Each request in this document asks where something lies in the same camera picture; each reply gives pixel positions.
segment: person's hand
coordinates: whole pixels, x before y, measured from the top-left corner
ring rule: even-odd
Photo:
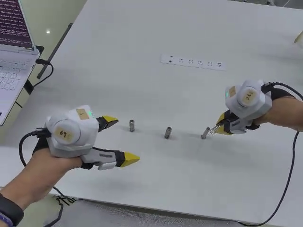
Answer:
[[[303,102],[293,97],[282,97],[273,101],[272,108],[262,117],[254,120],[256,125],[271,123],[303,131]]]
[[[79,157],[58,158],[53,157],[48,148],[39,150],[0,193],[25,210],[31,203],[45,197],[69,170],[81,165]]]

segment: wrist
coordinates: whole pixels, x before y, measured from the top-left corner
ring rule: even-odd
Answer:
[[[27,185],[21,185],[14,181],[0,190],[3,197],[17,204],[22,210],[25,210],[33,203],[33,195]]]

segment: white power strip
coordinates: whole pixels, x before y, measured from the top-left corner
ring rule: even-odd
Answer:
[[[161,55],[161,63],[203,68],[209,70],[226,71],[225,64],[220,61],[204,61],[204,60],[197,60],[192,58],[178,57],[169,54]]]

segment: spring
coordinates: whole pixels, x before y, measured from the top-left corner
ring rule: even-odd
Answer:
[[[134,120],[131,119],[129,121],[129,131],[133,132],[134,131]]]
[[[172,131],[172,128],[171,127],[167,127],[165,135],[164,135],[165,139],[168,139],[170,137],[171,131]]]
[[[216,126],[214,126],[214,127],[209,131],[209,133],[212,134],[212,135],[214,135],[222,125],[224,125],[224,123],[219,123],[219,124],[217,124]]]

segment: white tabletop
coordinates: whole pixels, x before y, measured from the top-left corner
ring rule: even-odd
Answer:
[[[226,110],[226,86],[281,81],[303,91],[303,13],[225,0],[88,0],[0,147],[0,185],[21,169],[18,142],[46,117],[88,104],[119,118],[96,146],[140,155],[126,168],[73,170],[58,184],[94,201],[262,222],[274,211],[291,164],[294,131],[272,125],[201,140]],[[167,65],[161,54],[212,59],[227,71]],[[136,130],[128,131],[135,119]],[[163,139],[168,126],[171,139]],[[24,144],[29,159],[35,138]],[[270,224],[301,226],[303,139],[294,174]]]

